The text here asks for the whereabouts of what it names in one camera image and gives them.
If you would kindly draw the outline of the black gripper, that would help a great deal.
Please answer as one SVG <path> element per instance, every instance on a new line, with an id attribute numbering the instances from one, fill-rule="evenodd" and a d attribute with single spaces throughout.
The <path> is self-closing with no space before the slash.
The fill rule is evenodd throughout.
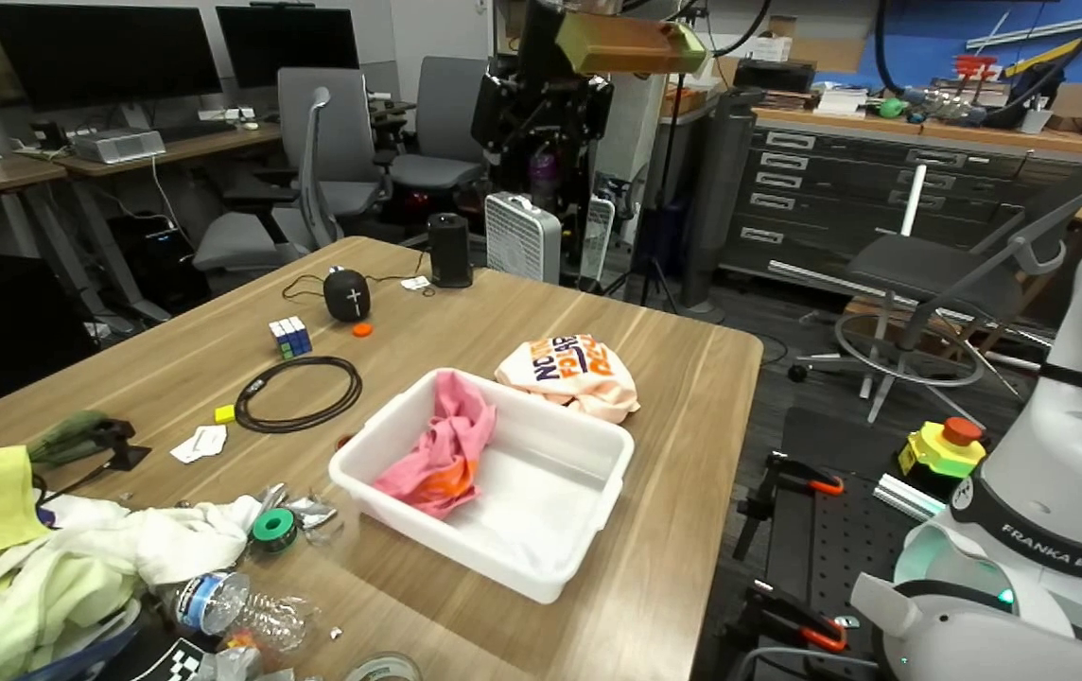
<path id="1" fill-rule="evenodd" d="M 596 140 L 605 134 L 610 103 L 611 82 L 600 75 L 524 82 L 485 72 L 469 137 L 492 166 L 508 166 L 545 140 L 570 149 Z"/>

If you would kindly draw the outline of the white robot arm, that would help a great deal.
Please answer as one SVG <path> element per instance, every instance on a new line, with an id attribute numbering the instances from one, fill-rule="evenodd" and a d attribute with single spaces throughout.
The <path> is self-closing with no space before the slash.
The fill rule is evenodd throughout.
<path id="1" fill-rule="evenodd" d="M 1031 399 L 947 499 L 880 478 L 917 520 L 852 606 L 895 681 L 1082 681 L 1082 263 Z"/>

